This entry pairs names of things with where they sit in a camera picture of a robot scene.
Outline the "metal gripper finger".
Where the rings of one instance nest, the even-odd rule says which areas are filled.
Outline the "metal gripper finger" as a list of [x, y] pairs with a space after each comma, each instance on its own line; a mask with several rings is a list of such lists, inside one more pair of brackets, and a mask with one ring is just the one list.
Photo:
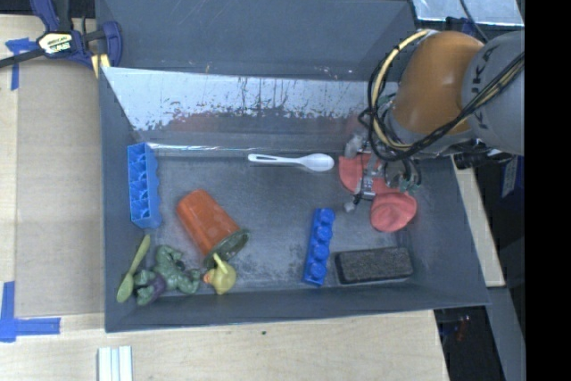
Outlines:
[[350, 200], [343, 204], [345, 212], [354, 212], [357, 206], [362, 202], [371, 202], [376, 193], [373, 190], [373, 178], [361, 177], [351, 194]]

